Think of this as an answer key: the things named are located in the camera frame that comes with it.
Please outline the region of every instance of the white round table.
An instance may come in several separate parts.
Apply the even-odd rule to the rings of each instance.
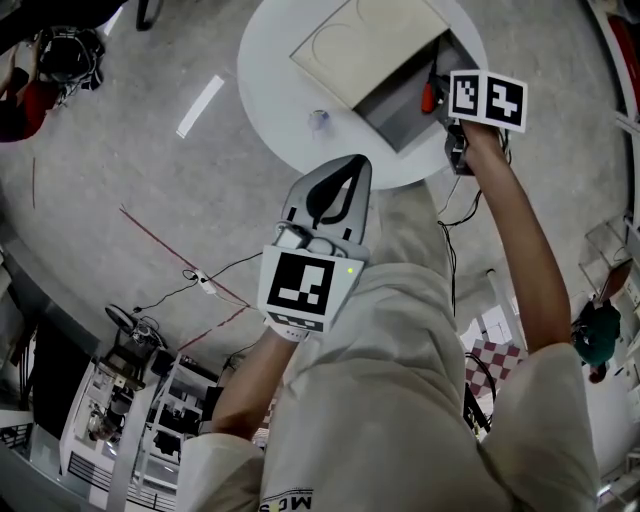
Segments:
[[[455,0],[430,0],[479,68],[487,69],[480,35]],[[278,157],[301,173],[360,153],[372,163],[372,189],[399,187],[447,167],[446,133],[435,123],[401,152],[357,113],[308,76],[290,56],[344,0],[264,0],[249,21],[238,54],[238,87],[251,124]],[[324,110],[315,133],[309,115]]]

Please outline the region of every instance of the white desk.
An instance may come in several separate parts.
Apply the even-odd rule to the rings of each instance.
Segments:
[[[430,0],[478,67],[487,56],[475,26],[455,0]],[[448,167],[446,134],[435,124],[400,153],[358,114],[302,71],[290,55],[344,4],[344,0],[264,0],[247,25],[238,55],[240,97],[265,144],[288,165],[306,174],[345,155],[361,153],[373,166],[373,189],[399,187]],[[312,133],[314,110],[330,115]]]

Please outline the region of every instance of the concrete floor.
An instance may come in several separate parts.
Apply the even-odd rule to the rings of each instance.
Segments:
[[[529,83],[528,131],[514,137],[514,169],[577,297],[588,290],[577,266],[584,234],[622,212],[627,200],[628,164],[613,124],[616,95],[603,49],[581,0],[460,3],[480,31],[491,69]],[[96,314],[111,302],[126,309],[151,304],[187,284],[185,265],[134,226],[120,205],[210,274],[271,241],[299,175],[262,143],[238,95],[236,55],[258,4],[166,0],[153,30],[138,33],[136,5],[129,3],[106,38],[104,85],[81,91],[31,140],[0,147],[10,221]],[[178,124],[214,74],[224,86],[188,136],[178,137]],[[443,204],[453,177],[442,173],[429,184]],[[476,190],[473,179],[464,179],[444,217],[463,215]],[[504,269],[484,202],[473,222],[453,231],[452,242],[461,288],[474,288],[491,267]],[[254,302],[258,272],[256,260],[220,282]],[[491,298],[465,302],[481,308]],[[188,353],[220,364],[262,330],[261,316],[252,311],[215,328],[237,309],[197,287],[149,315],[173,346],[214,328]]]

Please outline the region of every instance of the white wall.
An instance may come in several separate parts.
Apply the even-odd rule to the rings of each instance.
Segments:
[[[594,450],[600,475],[605,475],[619,466],[629,449],[638,442],[640,424],[631,422],[622,374],[607,375],[603,382],[592,384],[588,380],[588,366],[582,368],[582,373]]]

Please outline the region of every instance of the checkered tile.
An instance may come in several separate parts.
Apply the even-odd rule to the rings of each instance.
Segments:
[[[502,385],[511,370],[527,356],[525,351],[512,343],[498,345],[484,340],[477,340],[471,353],[477,356],[489,369],[489,373],[496,381],[496,389]],[[481,398],[491,392],[487,376],[473,359],[467,358],[466,360],[465,376],[471,392],[476,398]]]

